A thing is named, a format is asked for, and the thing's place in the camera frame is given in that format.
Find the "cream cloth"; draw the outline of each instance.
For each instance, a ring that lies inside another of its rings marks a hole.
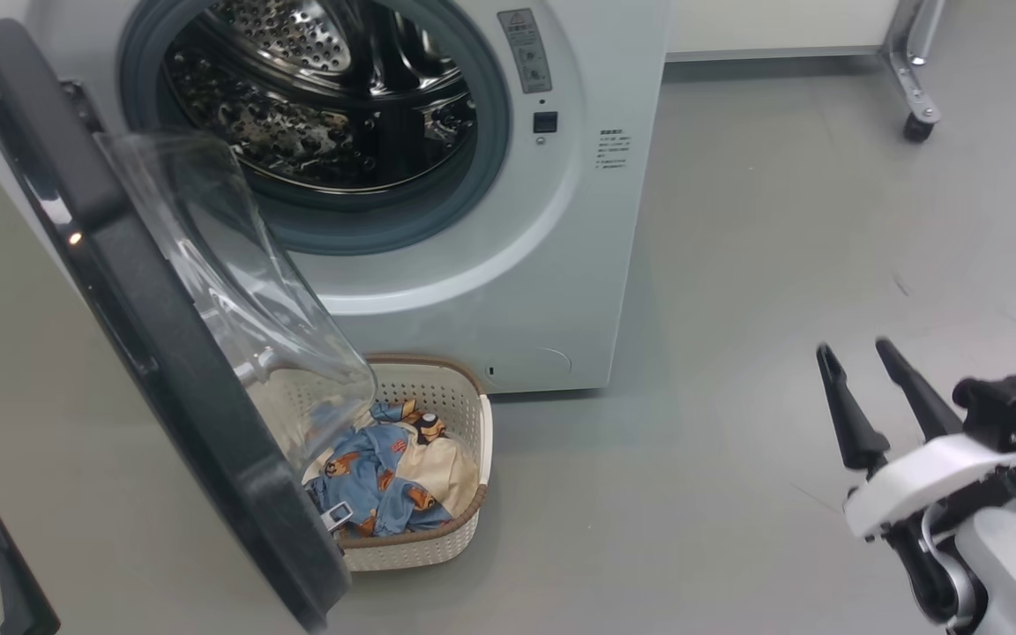
[[[460,443],[451,438],[437,438],[429,445],[418,445],[417,435],[402,458],[394,475],[423,486],[431,496],[456,518],[467,509],[477,496],[480,473],[477,463],[460,451]]]

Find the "clothing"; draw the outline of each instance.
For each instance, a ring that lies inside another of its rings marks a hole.
[[[447,524],[472,501],[480,475],[454,439],[419,445],[415,402],[371,407],[376,425],[344,433],[306,472],[321,511],[345,502],[347,534],[367,538]]]
[[[472,502],[481,480],[477,463],[464,456],[460,443],[444,437],[428,445],[410,443],[395,475],[424,487],[453,518]]]

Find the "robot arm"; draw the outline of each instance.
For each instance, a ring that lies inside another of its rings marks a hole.
[[[887,338],[876,344],[927,443],[891,463],[890,444],[846,385],[829,346],[819,369],[846,467],[865,483],[844,504],[850,530],[899,556],[919,610],[956,635],[1016,635],[1016,377],[964,379],[952,398],[932,389]]]

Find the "metal table leg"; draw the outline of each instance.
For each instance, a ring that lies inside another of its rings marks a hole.
[[[880,55],[888,64],[911,112],[904,124],[904,137],[911,141],[926,141],[932,135],[935,124],[939,123],[939,108],[919,85],[915,68],[927,62],[939,16],[943,15],[944,2],[899,0],[884,47],[880,49]]]

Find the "stainless steel drum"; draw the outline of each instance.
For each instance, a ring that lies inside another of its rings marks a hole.
[[[372,0],[221,0],[164,61],[183,112],[263,176],[386,191],[475,137],[475,105],[431,34]]]

